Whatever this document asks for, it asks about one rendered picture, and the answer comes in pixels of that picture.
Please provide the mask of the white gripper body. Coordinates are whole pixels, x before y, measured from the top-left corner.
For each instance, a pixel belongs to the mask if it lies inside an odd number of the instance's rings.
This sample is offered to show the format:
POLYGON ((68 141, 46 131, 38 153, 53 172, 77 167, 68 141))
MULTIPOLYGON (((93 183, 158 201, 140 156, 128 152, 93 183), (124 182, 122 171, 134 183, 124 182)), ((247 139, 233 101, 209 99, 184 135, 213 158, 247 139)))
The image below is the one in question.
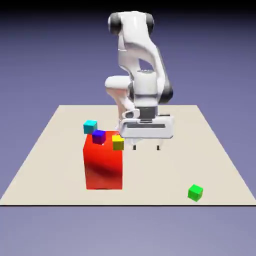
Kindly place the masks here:
POLYGON ((120 123, 125 139, 169 139, 174 135, 174 117, 158 115, 153 119, 125 118, 120 123))

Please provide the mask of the small cyan cube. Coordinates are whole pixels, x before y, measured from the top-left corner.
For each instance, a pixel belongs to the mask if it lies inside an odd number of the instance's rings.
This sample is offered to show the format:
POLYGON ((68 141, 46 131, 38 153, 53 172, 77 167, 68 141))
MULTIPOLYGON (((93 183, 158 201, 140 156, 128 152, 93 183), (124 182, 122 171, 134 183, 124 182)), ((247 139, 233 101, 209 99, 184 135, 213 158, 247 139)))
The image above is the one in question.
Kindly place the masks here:
POLYGON ((86 120, 83 124, 83 133, 92 134, 98 129, 98 122, 96 120, 86 120))

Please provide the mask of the small green cube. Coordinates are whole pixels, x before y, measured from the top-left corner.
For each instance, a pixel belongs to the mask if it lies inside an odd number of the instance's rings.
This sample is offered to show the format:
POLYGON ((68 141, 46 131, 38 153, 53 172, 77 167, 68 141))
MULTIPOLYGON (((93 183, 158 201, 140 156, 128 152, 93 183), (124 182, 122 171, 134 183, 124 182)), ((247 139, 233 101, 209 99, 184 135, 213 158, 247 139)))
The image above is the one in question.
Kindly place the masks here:
POLYGON ((203 195, 204 189, 196 184, 193 184, 189 189, 187 193, 187 197, 195 202, 198 202, 202 195, 203 195))

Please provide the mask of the large red box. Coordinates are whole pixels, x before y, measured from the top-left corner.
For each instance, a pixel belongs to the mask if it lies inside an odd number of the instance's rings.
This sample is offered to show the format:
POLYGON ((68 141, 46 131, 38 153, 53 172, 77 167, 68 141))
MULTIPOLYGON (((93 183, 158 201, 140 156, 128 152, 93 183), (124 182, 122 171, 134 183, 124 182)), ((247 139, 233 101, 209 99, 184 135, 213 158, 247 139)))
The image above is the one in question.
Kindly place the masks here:
POLYGON ((93 143, 91 134, 83 146, 85 185, 88 190, 121 190, 123 188, 123 152, 113 150, 112 136, 107 131, 104 144, 93 143))

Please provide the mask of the small blue cube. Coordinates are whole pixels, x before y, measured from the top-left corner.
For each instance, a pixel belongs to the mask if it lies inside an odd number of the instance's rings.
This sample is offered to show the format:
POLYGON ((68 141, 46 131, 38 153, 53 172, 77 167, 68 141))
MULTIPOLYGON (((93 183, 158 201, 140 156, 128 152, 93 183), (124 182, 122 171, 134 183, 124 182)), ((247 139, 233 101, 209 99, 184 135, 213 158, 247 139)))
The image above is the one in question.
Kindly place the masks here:
POLYGON ((92 133, 92 143, 97 145, 102 145, 106 141, 106 131, 104 130, 95 130, 92 133))

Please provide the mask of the small yellow cube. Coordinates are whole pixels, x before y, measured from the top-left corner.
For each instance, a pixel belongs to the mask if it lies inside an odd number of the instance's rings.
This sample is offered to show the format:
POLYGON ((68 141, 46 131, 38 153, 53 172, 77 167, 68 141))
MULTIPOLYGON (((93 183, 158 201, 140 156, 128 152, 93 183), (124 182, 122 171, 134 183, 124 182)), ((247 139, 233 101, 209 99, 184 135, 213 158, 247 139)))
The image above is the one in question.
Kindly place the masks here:
POLYGON ((114 151, 122 151, 124 150, 124 142, 125 139, 122 138, 119 134, 112 136, 112 148, 114 151))

